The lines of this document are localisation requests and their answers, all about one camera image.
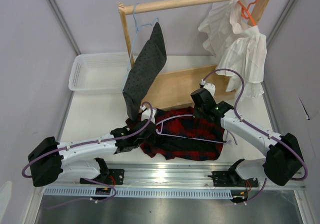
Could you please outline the red plaid skirt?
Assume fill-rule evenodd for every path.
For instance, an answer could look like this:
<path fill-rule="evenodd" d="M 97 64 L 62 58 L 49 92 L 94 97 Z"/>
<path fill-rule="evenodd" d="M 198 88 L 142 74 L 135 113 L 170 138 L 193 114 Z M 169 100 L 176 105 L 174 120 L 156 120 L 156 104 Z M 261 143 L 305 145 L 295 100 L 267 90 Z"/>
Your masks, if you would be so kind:
<path fill-rule="evenodd" d="M 153 143 L 140 145 L 142 151 L 153 158 L 157 154 L 166 160 L 182 158 L 192 161 L 214 161 L 223 146 L 224 128 L 205 119 L 193 117 L 194 108 L 169 111 L 157 110 L 156 133 Z"/>

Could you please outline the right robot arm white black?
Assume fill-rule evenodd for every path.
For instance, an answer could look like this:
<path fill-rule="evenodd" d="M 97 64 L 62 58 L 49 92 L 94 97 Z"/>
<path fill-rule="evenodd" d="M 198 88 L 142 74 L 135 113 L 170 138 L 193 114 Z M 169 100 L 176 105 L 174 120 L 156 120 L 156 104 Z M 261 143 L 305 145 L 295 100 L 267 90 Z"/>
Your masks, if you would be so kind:
<path fill-rule="evenodd" d="M 216 103 L 205 88 L 194 91 L 190 96 L 196 118 L 206 119 L 237 134 L 263 154 L 261 159 L 243 159 L 234 163 L 228 174 L 232 185 L 239 186 L 251 178 L 267 178 L 278 186 L 297 180 L 295 174 L 303 167 L 304 160 L 293 134 L 281 135 L 243 119 L 230 104 L 224 101 Z"/>

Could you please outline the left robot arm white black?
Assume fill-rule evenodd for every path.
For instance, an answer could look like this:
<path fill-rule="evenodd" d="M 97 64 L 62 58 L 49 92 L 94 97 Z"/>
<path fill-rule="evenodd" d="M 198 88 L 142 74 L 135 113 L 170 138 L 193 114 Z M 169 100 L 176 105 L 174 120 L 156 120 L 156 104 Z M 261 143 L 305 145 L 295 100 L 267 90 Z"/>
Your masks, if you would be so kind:
<path fill-rule="evenodd" d="M 34 187 L 54 182 L 121 185 L 123 171 L 112 173 L 104 156 L 130 152 L 155 135 L 156 125 L 144 120 L 86 141 L 57 142 L 47 137 L 28 155 L 29 178 Z"/>

